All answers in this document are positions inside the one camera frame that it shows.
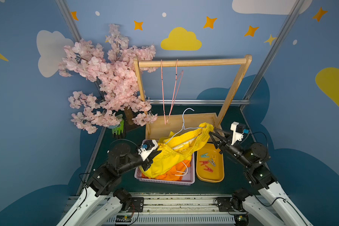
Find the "yellow plastic tray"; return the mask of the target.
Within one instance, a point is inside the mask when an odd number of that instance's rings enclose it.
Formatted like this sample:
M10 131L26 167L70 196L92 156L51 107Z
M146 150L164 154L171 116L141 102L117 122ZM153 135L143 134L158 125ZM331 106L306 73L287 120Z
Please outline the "yellow plastic tray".
M204 153L208 153L210 156L209 158L201 158L201 155ZM206 164L210 168L213 169L213 172L205 171L205 166L201 166L199 161L209 161L211 156L216 156L216 167L212 166L210 163ZM196 157L196 175L197 177L204 182L209 183L219 183L225 177L225 170L224 170L224 158L222 154L219 154L219 150L215 148L213 144L207 143L202 149L197 151Z

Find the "teal clothespin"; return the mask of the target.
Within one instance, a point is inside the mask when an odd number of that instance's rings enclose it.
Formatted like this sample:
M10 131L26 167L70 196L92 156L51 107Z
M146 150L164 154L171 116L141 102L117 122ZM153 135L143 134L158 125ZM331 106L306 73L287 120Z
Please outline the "teal clothespin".
M201 158L209 158L210 156L208 155L208 153L204 153L201 155Z

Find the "yellow shorts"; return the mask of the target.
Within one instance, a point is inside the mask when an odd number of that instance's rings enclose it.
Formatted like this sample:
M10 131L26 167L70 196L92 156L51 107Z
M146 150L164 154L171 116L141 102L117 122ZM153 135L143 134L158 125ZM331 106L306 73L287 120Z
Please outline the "yellow shorts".
M153 159L151 167L144 171L139 167L142 174L149 178L165 174L173 166L181 163L183 160L192 160L192 154L202 149L210 139L209 133L213 132L214 126L209 123L202 123L199 128L194 131L189 131L180 136L175 136L167 144L164 141L174 135L170 133L169 137L159 143L158 151L161 151Z

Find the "pink cherry blossom tree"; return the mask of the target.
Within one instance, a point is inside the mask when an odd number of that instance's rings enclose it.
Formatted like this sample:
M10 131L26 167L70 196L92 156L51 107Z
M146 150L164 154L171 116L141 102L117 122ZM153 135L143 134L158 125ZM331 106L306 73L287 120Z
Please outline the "pink cherry blossom tree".
M157 115L150 112L152 106L138 95L139 86L135 74L134 58L153 60L155 46L129 46L129 38L119 31L119 25L109 25L106 42L111 45L105 59L103 46L91 41L80 40L73 47L64 46L66 57L59 63L59 75L70 77L75 72L90 82L100 82L104 98L99 100L94 94L73 92L68 101L73 109L82 111L72 114L71 121L80 129L93 134L98 127L113 127L120 124L116 116L119 111L130 109L137 113L132 119L136 125L153 123Z

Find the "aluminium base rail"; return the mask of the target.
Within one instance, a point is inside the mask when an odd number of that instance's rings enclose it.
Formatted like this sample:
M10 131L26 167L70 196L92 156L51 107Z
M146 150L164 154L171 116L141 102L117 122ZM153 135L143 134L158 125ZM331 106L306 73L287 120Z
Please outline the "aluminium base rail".
M231 207L230 195L143 194L69 198L60 226L245 226L253 214Z

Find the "pink wire hanger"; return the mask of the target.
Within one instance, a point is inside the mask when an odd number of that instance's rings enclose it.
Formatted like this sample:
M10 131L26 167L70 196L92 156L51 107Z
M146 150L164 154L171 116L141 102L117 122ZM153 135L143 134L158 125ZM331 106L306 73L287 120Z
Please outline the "pink wire hanger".
M160 60L160 69L161 69L161 85L162 85L162 104L163 104L163 118L164 118L164 125L167 124L166 122L166 113L165 113L165 99L164 99L164 81L163 81L163 60Z
M170 116L171 116L171 113L172 113L172 110L173 110L173 107L174 107L174 104L175 104L175 101L176 101L176 98L177 98L177 95L178 95L178 92L179 92L179 88L181 86L182 78L183 78L183 75L184 75L183 70L180 73L178 73L178 63L179 63L179 60L177 59L176 64L175 64L175 70L176 70L175 84L174 84L174 90L173 90L171 106L170 106L170 111L169 111L169 115L168 115L168 118L167 118L167 122L169 122L169 119L170 119Z

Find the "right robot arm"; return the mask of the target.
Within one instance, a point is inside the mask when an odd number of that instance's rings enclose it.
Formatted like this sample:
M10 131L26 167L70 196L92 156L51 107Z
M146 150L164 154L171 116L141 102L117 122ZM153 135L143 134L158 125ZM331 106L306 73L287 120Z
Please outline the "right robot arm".
M226 152L244 167L244 175L252 188L268 201L264 204L246 189L232 194L232 208L254 216L265 226L310 226L311 222L285 193L274 174L265 166L270 159L268 148L255 142L248 148L241 146L237 131L220 129L210 132L216 149Z

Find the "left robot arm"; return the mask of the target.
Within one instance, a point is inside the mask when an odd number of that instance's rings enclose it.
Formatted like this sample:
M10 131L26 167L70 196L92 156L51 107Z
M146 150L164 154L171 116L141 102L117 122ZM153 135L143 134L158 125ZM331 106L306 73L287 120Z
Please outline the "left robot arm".
M132 196L123 188L122 174L142 167L147 170L160 154L156 140L144 140L140 148L131 153L127 144L117 144L108 152L108 159L84 184L84 190L59 221L60 226L101 226L108 219L131 205Z

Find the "grey clothespin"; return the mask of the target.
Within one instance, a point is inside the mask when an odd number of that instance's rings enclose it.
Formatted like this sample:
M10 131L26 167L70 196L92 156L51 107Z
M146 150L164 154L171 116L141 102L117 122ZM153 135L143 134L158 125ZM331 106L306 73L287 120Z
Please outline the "grey clothespin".
M209 160L209 163L210 163L212 166L216 167L216 164L215 164L215 162L214 162L212 159Z

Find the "light blue wire hanger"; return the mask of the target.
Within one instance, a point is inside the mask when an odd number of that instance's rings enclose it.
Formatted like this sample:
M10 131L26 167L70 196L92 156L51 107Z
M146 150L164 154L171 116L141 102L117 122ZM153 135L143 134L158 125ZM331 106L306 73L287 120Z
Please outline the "light blue wire hanger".
M183 113L182 113L182 115L181 115L182 126L181 126L180 130L179 130L177 133L175 133L173 136L171 136L171 137L168 139L168 141L166 141L166 142L164 141L165 144L167 144L168 142L170 142L176 135L178 135L178 134L179 134L180 132L182 132L182 131L186 131L186 130L190 130L190 129L196 130L196 129L199 128L199 127L186 127L186 125L185 125L186 119L189 120L189 122L190 122L191 125L192 125L192 124L195 124L195 123L194 123L195 120L200 121L200 120L205 120L205 119L206 119L206 116L207 116L206 114L192 114L192 115L188 115L188 117L185 117L185 113L186 113L187 110L191 110L192 112L195 111L195 110L194 110L193 108L191 108L191 107L186 108L186 109L183 111Z

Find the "green plant decoration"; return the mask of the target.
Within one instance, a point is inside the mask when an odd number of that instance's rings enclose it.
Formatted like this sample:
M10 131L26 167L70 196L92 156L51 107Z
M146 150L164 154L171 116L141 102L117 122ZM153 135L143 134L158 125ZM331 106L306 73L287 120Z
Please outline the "green plant decoration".
M116 118L120 120L120 123L116 126L108 127L112 131L112 137L115 138L115 139L125 138L126 132L125 132L125 128L124 128L123 115L120 114L120 115L116 116Z

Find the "wooden clothes rack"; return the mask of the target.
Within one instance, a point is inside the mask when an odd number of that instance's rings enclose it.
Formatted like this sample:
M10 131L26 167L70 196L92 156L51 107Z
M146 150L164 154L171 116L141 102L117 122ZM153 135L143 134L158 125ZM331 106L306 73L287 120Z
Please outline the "wooden clothes rack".
M235 79L230 87L230 90L227 94L226 99L222 102L222 107L220 112L217 113L202 113L206 114L205 120L195 120L195 124L190 124L189 120L186 119L185 124L189 127L197 127L201 123L209 123L214 127L220 129L222 120L224 119L228 108L232 103L235 103L234 96L237 93L241 82L246 75L248 68L252 62L252 56L246 55L244 58L230 58L230 59L204 59L204 60L179 60L178 67L199 67L199 66L231 66L231 65L239 65L240 68L235 76ZM175 60L165 60L163 61L163 68L164 67L175 67L176 61ZM137 76L137 83L140 91L141 100L145 100L145 92L143 87L142 81L142 74L141 69L143 68L152 68L152 67L159 67L160 68L160 61L146 61L146 60L139 60L137 57L134 58L134 68L135 74ZM158 119L151 124L146 125L146 139L160 139L168 135L171 131L179 131L182 126L182 119L181 115L174 115L170 118L170 121L164 125L164 118L163 115L158 116Z

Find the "red clothespin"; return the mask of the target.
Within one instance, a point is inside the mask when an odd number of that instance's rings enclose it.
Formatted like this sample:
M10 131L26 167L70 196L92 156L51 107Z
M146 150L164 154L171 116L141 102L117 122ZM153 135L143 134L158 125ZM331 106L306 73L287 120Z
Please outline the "red clothespin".
M203 165L206 165L206 164L208 164L208 163L209 163L209 161L199 161L199 163L201 164L201 166L203 166Z
M205 165L205 168L204 168L205 171L208 171L208 172L213 172L213 169L210 168L209 166Z

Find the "light orange shorts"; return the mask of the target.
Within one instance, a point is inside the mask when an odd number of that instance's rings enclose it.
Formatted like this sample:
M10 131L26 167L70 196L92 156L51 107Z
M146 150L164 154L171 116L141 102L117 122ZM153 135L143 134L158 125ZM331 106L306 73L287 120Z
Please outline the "light orange shorts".
M141 178L144 179L156 179L164 181L181 181L185 175L189 173L191 167L191 160L183 160L181 163L176 164L165 174L157 176L155 178L149 178L142 174Z

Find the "pink plastic basket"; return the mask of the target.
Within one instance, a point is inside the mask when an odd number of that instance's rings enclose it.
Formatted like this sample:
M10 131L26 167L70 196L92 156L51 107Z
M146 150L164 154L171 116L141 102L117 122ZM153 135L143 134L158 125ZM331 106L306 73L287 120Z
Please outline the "pink plastic basket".
M190 186L195 182L195 154L192 154L192 160L190 162L188 173L182 177L180 181L168 181L158 179L143 178L143 174L139 168L135 169L134 178L140 182L157 183L157 184L171 184L180 186Z

